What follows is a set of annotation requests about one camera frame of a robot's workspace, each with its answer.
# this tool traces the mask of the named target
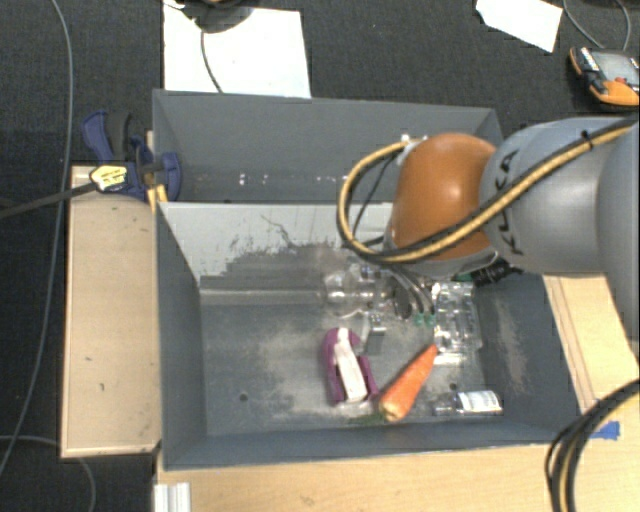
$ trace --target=black floor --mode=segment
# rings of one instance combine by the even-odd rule
[[[162,15],[157,0],[58,0],[74,47],[73,160],[91,159],[79,137],[90,112],[128,110],[151,127],[151,90],[162,84]],[[563,19],[548,55],[488,29],[469,0],[263,0],[303,13],[316,97],[409,101],[496,109],[505,135],[525,124],[599,114],[567,67],[585,39]],[[624,18],[609,0],[571,0],[603,43],[619,47]],[[640,2],[627,0],[638,55]],[[59,186],[65,140],[63,33],[49,0],[0,5],[0,198],[23,202]],[[41,329],[54,208],[0,221],[0,436],[25,399]],[[23,433],[58,437],[64,313],[64,244],[43,366]],[[6,442],[0,444],[0,456]],[[148,456],[90,461],[97,511],[150,506]],[[2,511],[86,510],[86,479],[52,448],[19,444],[0,480]]]

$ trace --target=metal bracket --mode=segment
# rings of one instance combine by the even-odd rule
[[[379,356],[387,326],[382,323],[382,317],[379,314],[371,313],[366,318],[366,329],[365,353],[369,356]]]
[[[153,486],[154,512],[191,512],[191,485],[182,482],[175,485]]]

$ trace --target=blue clamp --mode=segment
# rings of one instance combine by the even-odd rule
[[[164,185],[168,199],[175,201],[182,184],[182,169],[178,155],[173,152],[163,153],[161,161],[155,163],[153,153],[142,137],[129,137],[130,120],[129,113],[107,114],[104,110],[98,110],[82,122],[84,143],[96,154],[99,164],[117,162],[127,170],[126,182],[122,186],[111,188],[109,192],[146,201],[147,190],[150,187],[145,184],[143,176],[153,173],[155,184]]]

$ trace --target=wooden table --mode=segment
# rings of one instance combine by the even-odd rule
[[[88,168],[74,168],[73,184]],[[148,206],[91,193],[70,208],[63,457],[150,452],[160,440],[160,387]],[[583,409],[637,378],[606,282],[545,278]],[[640,503],[638,401],[617,415],[618,441],[593,440],[576,481],[583,511],[628,511]],[[541,511],[550,510],[547,447],[277,466],[178,471],[192,510]]]

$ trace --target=carrot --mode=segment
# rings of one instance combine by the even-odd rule
[[[409,413],[437,355],[438,347],[429,345],[382,395],[378,408],[387,421],[400,421]]]

